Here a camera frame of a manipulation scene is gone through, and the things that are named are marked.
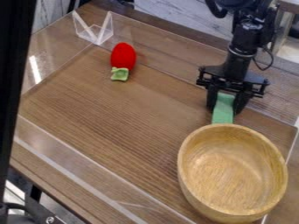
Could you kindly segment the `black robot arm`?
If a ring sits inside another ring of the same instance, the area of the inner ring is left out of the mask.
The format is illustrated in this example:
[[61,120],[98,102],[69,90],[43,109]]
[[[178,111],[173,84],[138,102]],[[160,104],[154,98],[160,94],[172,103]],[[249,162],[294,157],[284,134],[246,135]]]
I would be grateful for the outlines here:
[[249,72],[250,63],[256,62],[257,50],[261,49],[273,58],[268,44],[276,34],[276,14],[278,5],[272,0],[204,0],[210,14],[224,18],[232,13],[232,40],[228,54],[217,66],[201,66],[196,84],[205,87],[206,108],[213,110],[220,90],[233,93],[232,111],[238,114],[253,97],[264,96],[269,81]]

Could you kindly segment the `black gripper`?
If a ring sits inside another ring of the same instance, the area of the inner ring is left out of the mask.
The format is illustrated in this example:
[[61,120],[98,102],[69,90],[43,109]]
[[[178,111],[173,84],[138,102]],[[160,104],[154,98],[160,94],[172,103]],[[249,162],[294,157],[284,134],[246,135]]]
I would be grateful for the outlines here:
[[201,66],[198,68],[196,85],[208,89],[206,108],[209,111],[213,110],[218,90],[237,93],[233,101],[233,113],[237,115],[246,106],[252,95],[257,98],[264,96],[269,81],[252,71],[246,71],[244,78],[236,80],[224,74],[222,66]]

